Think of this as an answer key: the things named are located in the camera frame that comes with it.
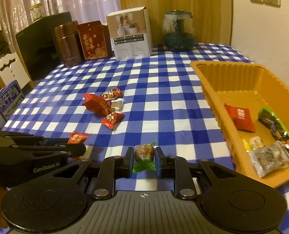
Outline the green brown pastry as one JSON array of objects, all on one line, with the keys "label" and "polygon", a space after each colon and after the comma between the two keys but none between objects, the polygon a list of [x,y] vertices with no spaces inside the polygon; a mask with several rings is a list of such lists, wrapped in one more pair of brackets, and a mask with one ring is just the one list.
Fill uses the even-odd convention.
[{"label": "green brown pastry", "polygon": [[133,173],[156,171],[155,145],[156,140],[150,144],[141,144],[135,147]]}]

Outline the red orange snack packet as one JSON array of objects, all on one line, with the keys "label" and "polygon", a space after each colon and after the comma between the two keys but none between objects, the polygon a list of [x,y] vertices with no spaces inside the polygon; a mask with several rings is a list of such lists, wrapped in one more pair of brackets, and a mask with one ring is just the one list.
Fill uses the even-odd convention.
[{"label": "red orange snack packet", "polygon": [[86,153],[85,141],[89,138],[88,134],[72,132],[69,136],[67,144],[78,144],[70,151],[70,157],[74,160],[79,160]]}]

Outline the blue milk carton box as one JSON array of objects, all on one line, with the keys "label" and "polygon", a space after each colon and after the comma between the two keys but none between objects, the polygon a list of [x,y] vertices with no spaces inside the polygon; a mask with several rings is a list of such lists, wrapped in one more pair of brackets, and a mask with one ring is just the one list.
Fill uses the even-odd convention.
[{"label": "blue milk carton box", "polygon": [[0,114],[8,121],[24,100],[24,94],[17,80],[11,81],[0,90]]}]

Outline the small red white candy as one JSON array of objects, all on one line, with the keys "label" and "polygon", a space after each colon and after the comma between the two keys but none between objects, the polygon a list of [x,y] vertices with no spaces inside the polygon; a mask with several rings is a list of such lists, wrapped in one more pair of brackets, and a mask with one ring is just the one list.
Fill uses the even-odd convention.
[{"label": "small red white candy", "polygon": [[102,119],[101,123],[104,125],[106,128],[113,130],[114,126],[121,122],[121,120],[125,117],[125,114],[123,113],[117,113],[113,112],[108,114],[105,118]]}]

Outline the large red candy wrapper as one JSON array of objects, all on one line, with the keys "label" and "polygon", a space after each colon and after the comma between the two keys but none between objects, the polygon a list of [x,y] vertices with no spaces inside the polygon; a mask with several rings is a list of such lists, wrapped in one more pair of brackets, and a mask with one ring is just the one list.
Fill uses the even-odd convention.
[{"label": "large red candy wrapper", "polygon": [[96,115],[107,116],[112,112],[110,104],[102,97],[94,94],[84,94],[84,98],[85,103],[83,103],[83,106],[85,106],[87,110],[94,112]]}]

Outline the red patterned snack packet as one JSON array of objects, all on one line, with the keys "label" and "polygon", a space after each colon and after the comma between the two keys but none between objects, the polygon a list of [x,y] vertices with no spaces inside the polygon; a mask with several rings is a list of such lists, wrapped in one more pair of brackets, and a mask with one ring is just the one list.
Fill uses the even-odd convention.
[{"label": "red patterned snack packet", "polygon": [[112,101],[112,100],[121,98],[122,96],[123,96],[123,92],[119,88],[114,88],[114,89],[108,90],[106,92],[103,92],[101,94],[101,97],[105,101]]}]

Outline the white carved chair back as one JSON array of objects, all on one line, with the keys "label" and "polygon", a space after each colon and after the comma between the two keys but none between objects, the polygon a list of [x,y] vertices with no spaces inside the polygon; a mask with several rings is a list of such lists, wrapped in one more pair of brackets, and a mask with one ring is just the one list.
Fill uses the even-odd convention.
[{"label": "white carved chair back", "polygon": [[16,52],[6,54],[0,59],[0,77],[6,86],[16,80],[21,89],[30,82]]}]

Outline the blue white checkered tablecloth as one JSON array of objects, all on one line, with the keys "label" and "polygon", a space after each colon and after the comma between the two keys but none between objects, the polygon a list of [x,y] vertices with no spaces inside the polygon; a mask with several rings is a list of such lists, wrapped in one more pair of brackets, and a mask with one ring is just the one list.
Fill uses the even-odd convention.
[{"label": "blue white checkered tablecloth", "polygon": [[[130,146],[156,140],[166,155],[190,162],[209,159],[235,170],[220,126],[207,103],[193,61],[250,63],[236,50],[199,44],[187,53],[158,47],[149,58],[85,62],[56,67],[28,94],[4,129],[44,137],[89,135],[87,156],[94,161],[120,155]],[[124,119],[113,130],[88,111],[84,94],[119,88]]]}]

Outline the small yellow white candy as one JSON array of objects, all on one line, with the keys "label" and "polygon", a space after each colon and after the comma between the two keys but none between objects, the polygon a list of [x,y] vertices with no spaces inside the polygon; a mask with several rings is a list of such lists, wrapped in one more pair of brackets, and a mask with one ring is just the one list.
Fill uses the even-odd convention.
[{"label": "small yellow white candy", "polygon": [[247,152],[265,147],[264,142],[259,136],[254,136],[251,137],[250,139],[242,139],[242,143]]}]

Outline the red Chinese gift box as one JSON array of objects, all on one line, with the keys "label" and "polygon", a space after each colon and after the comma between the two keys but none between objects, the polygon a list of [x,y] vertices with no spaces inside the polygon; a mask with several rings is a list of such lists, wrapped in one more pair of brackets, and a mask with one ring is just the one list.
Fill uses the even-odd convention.
[{"label": "red Chinese gift box", "polygon": [[112,56],[107,25],[93,21],[79,24],[77,29],[85,60],[108,59]]}]

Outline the orange plastic tray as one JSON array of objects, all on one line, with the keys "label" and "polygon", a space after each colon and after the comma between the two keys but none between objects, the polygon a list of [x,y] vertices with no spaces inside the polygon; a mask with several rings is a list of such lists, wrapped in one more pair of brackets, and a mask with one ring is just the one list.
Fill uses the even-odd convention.
[{"label": "orange plastic tray", "polygon": [[[275,139],[261,124],[258,112],[268,107],[281,119],[289,131],[289,87],[262,65],[242,62],[193,61],[190,66],[198,75],[202,91],[226,140],[235,170],[273,188],[289,181],[289,167],[258,177],[243,139],[259,136],[266,145]],[[247,108],[250,111],[255,133],[238,131],[225,105]]]}]

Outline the brown metallic tin canister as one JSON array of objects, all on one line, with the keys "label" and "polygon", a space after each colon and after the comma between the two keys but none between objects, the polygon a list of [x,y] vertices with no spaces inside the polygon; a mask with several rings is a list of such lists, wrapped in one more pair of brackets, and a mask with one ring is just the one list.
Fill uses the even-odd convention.
[{"label": "brown metallic tin canister", "polygon": [[72,21],[55,27],[57,45],[65,67],[77,66],[84,60],[77,26],[78,22]]}]

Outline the small glass jar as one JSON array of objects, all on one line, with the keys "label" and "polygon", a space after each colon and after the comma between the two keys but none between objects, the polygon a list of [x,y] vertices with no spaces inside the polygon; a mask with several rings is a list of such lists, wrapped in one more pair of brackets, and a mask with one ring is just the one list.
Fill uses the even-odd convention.
[{"label": "small glass jar", "polygon": [[44,18],[44,11],[43,11],[43,7],[41,3],[31,5],[29,7],[29,10],[30,10],[30,16],[33,22],[36,22]]}]

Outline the sheer white curtain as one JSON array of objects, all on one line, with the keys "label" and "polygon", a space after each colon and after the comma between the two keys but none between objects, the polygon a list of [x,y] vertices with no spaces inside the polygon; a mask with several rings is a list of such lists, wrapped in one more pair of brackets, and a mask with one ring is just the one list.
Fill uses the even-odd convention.
[{"label": "sheer white curtain", "polygon": [[12,52],[19,52],[15,35],[32,24],[30,7],[41,3],[46,16],[70,12],[78,23],[106,22],[106,16],[120,10],[120,0],[0,0],[0,23]]}]

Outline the orange yellow curtain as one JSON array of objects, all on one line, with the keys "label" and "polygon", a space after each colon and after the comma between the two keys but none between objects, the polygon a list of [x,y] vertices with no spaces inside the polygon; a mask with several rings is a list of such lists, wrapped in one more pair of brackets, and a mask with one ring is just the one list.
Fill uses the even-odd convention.
[{"label": "orange yellow curtain", "polygon": [[122,9],[148,9],[153,44],[161,44],[164,14],[170,10],[191,12],[196,42],[230,45],[233,0],[120,0]]}]

